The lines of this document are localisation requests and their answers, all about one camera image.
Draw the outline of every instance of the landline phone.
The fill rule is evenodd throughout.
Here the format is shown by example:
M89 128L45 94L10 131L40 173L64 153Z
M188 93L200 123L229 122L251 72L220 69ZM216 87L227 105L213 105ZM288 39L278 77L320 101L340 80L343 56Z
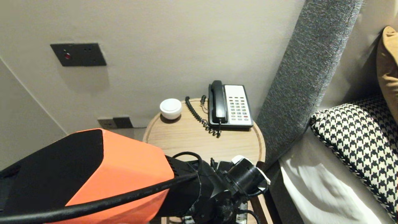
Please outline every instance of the landline phone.
M205 99L206 96L202 96L202 106ZM220 137L221 129L249 129L253 126L249 101L243 85L223 85L220 80L213 81L209 85L208 120L202 119L195 112L188 96L185 102L194 117L217 138Z

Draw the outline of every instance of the phone keypad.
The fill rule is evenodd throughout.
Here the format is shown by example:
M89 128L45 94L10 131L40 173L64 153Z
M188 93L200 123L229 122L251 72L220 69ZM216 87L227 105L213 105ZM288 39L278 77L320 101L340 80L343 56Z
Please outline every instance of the phone keypad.
M228 99L227 111L230 124L252 124L250 113L246 108L246 97L242 86L225 85L225 95Z

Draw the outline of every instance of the orange and black casing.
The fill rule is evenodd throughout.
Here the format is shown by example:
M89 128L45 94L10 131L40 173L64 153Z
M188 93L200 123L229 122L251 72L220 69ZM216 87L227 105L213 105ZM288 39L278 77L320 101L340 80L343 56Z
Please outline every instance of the orange and black casing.
M103 129L71 134L9 166L2 215L43 211L119 195L174 178L153 145ZM147 223L168 190L59 223Z

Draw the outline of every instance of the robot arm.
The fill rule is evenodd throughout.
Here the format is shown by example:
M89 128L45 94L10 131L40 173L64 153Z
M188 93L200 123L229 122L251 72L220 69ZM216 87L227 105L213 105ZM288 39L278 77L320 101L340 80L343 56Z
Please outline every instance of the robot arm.
M197 160L176 159L184 154ZM241 156L210 164L190 152L168 157L97 129L11 165L0 184L0 223L146 223L154 216L191 216L200 224L234 221L238 206L261 194L269 180Z

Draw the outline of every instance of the white cup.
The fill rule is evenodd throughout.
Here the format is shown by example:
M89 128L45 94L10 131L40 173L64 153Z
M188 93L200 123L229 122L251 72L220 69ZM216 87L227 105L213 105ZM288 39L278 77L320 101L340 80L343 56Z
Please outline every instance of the white cup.
M181 115L182 104L177 99L167 99L160 104L160 111L162 115L168 120L177 119Z

